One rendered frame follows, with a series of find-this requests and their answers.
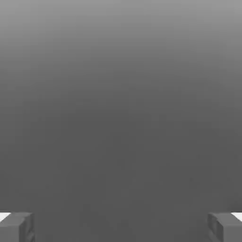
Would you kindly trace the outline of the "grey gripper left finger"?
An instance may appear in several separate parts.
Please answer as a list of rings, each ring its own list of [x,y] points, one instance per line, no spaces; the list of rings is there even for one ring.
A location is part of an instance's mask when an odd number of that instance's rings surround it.
[[[0,212],[0,242],[35,242],[34,213]]]

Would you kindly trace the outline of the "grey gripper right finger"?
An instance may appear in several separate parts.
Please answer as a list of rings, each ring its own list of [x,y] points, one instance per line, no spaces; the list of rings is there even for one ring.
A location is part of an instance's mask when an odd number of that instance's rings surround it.
[[[242,212],[208,213],[209,242],[242,242]]]

